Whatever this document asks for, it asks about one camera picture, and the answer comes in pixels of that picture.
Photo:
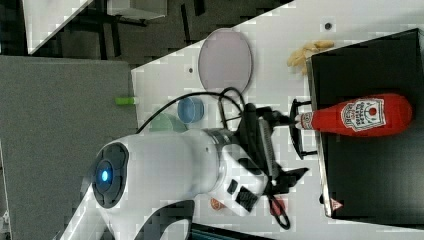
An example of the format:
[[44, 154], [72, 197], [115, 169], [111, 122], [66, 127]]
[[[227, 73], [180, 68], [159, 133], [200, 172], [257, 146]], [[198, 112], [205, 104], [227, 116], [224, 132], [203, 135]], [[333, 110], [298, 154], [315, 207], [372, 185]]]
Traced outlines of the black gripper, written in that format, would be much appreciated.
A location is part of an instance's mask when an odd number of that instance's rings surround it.
[[257, 108], [252, 103], [247, 103], [241, 113], [237, 128], [238, 141], [253, 161], [252, 166], [268, 177], [274, 194], [287, 194], [309, 171], [308, 168], [283, 171], [275, 159], [271, 139], [273, 127], [295, 124], [293, 118], [277, 110], [270, 107]]

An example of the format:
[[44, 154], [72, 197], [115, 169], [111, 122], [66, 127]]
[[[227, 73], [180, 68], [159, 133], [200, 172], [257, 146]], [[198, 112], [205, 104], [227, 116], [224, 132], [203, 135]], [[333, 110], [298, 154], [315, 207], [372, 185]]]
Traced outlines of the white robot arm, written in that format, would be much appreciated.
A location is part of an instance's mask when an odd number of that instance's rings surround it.
[[239, 216], [266, 197], [284, 229], [290, 221], [277, 197], [305, 169], [284, 171], [271, 134], [299, 122], [269, 107], [247, 104], [236, 130], [227, 127], [134, 134], [97, 154], [81, 201], [59, 240], [189, 240], [195, 199], [207, 194]]

